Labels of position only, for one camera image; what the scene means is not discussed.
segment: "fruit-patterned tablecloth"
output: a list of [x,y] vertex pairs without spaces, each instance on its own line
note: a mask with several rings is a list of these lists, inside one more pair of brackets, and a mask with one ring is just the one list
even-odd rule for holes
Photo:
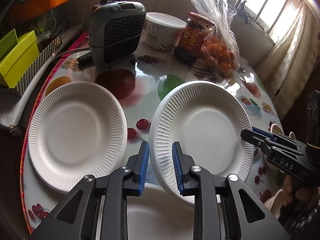
[[[87,47],[88,41],[88,33],[83,33],[70,49]],[[100,84],[111,91],[122,105],[129,128],[127,147],[120,166],[127,163],[129,156],[138,153],[142,139],[148,141],[149,123],[165,95],[178,85],[192,80],[207,80],[223,86],[240,101],[252,126],[265,131],[270,131],[272,123],[281,126],[263,85],[244,59],[241,59],[238,71],[224,76],[217,71],[187,67],[175,59],[172,51],[154,51],[145,44],[142,35],[133,54],[114,62],[109,68],[92,66],[81,71],[76,58],[87,52],[66,54],[57,63],[41,89],[33,113],[45,96],[57,87],[75,81],[95,82],[100,75]],[[27,137],[28,133],[21,156],[20,187],[31,233],[64,195],[49,188],[33,170],[28,158]],[[246,184],[258,196],[267,189],[274,195],[280,188],[283,176],[267,167],[260,150],[255,148],[254,155]],[[151,165],[148,165],[146,182],[158,184]]]

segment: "human hand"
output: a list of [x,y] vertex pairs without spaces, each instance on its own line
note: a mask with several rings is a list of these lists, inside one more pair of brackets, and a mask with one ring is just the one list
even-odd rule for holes
[[[284,180],[284,186],[282,191],[282,204],[286,207],[289,203],[293,201],[292,195],[292,182],[291,177],[288,175]],[[296,192],[296,198],[303,201],[309,201],[306,211],[313,209],[319,199],[320,188],[319,187],[304,187],[299,188]]]

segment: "curtain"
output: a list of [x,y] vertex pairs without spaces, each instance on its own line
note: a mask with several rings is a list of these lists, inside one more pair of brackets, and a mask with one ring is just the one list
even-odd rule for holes
[[280,119],[305,87],[319,56],[319,24],[301,0],[297,16],[255,70],[265,86]]

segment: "transparent plastic bag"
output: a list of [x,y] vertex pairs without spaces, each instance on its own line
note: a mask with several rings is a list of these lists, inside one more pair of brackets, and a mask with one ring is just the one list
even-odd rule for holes
[[215,27],[205,38],[201,56],[208,68],[219,67],[224,74],[230,74],[240,66],[240,55],[236,38],[230,25],[236,10],[227,0],[191,0],[198,13],[212,20]]

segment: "glass jar with lid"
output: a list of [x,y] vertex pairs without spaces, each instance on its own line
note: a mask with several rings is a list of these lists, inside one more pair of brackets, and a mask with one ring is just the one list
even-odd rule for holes
[[204,38],[211,32],[214,22],[198,13],[190,12],[186,23],[174,55],[180,62],[190,65],[196,61]]

